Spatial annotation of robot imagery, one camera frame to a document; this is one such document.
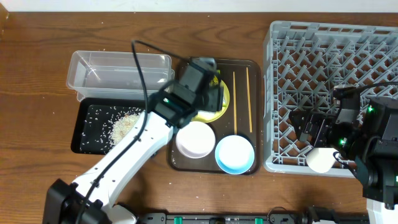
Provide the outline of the wooden chopstick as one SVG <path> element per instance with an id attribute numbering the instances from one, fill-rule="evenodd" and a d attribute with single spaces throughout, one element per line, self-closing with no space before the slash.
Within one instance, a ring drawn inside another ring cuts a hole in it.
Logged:
<path id="1" fill-rule="evenodd" d="M 249 67 L 246 67 L 246 90 L 247 90 L 247 101 L 248 101 L 248 120 L 249 120 L 249 132 L 252 133 L 252 111 L 251 111 L 251 93 L 250 93 L 250 81 L 249 81 Z"/>
<path id="2" fill-rule="evenodd" d="M 238 127 L 237 127 L 236 74 L 235 74 L 235 71 L 233 71 L 233 116 L 234 116 L 234 135 L 237 135 Z"/>

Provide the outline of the white bowl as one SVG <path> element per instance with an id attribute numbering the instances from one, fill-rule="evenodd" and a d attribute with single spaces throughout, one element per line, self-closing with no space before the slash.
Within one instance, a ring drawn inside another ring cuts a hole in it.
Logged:
<path id="1" fill-rule="evenodd" d="M 190 159 L 200 159 L 207 156 L 216 143 L 215 133 L 206 123 L 191 121 L 176 135 L 175 142 L 178 151 Z"/>

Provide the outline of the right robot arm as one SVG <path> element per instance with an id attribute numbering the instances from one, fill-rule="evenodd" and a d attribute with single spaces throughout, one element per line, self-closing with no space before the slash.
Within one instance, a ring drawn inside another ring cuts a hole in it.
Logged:
<path id="1" fill-rule="evenodd" d="M 289 119 L 299 141 L 313 149 L 307 164 L 318 173 L 328 172 L 335 162 L 345 164 L 363 186 L 371 223 L 397 223 L 397 100 L 386 96 L 370 99 L 362 122 L 360 94 L 365 87 L 333 90 L 339 101 L 336 114 L 291 111 Z"/>

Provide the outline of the green orange snack wrapper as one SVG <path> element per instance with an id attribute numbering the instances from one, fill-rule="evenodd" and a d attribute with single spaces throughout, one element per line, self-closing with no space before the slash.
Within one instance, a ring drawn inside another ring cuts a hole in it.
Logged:
<path id="1" fill-rule="evenodd" d="M 209 85 L 210 86 L 217 86 L 220 84 L 220 70 L 217 70 L 216 75 L 213 76 L 213 78 L 211 79 Z"/>

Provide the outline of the light blue bowl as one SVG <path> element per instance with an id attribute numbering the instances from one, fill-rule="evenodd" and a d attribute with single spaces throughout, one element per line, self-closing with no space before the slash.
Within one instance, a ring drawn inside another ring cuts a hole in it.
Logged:
<path id="1" fill-rule="evenodd" d="M 215 147 L 215 161 L 227 174 L 240 175 L 254 164 L 254 148 L 244 137 L 230 135 L 223 138 Z"/>

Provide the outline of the pile of rice waste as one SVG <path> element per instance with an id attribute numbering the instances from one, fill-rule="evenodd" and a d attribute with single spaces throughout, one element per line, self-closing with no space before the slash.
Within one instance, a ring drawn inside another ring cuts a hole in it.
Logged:
<path id="1" fill-rule="evenodd" d="M 81 134 L 81 150 L 112 149 L 137 123 L 142 111 L 137 107 L 89 106 Z"/>

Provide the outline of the yellow round plate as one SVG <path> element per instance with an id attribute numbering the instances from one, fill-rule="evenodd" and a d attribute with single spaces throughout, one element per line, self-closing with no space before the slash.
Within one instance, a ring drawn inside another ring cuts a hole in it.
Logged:
<path id="1" fill-rule="evenodd" d="M 221 86 L 223 87 L 223 104 L 221 111 L 217 112 L 199 111 L 198 114 L 192 119 L 192 121 L 210 123 L 224 115 L 230 103 L 230 93 L 224 81 L 221 81 Z"/>

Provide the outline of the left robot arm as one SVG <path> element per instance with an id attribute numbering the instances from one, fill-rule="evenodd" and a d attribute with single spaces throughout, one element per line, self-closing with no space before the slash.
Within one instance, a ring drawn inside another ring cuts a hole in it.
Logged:
<path id="1" fill-rule="evenodd" d="M 116 204 L 137 171 L 199 111 L 216 112 L 223 87 L 213 58 L 190 58 L 179 80 L 167 82 L 149 97 L 135 126 L 97 164 L 71 184 L 56 180 L 48 189 L 43 223 L 136 223 Z"/>

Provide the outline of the small white cup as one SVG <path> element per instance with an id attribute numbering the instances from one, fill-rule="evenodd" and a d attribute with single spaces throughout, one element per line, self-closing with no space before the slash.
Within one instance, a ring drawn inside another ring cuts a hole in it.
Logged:
<path id="1" fill-rule="evenodd" d="M 306 156 L 309 168 L 321 174 L 328 172 L 336 162 L 335 152 L 336 149 L 329 147 L 314 147 Z"/>

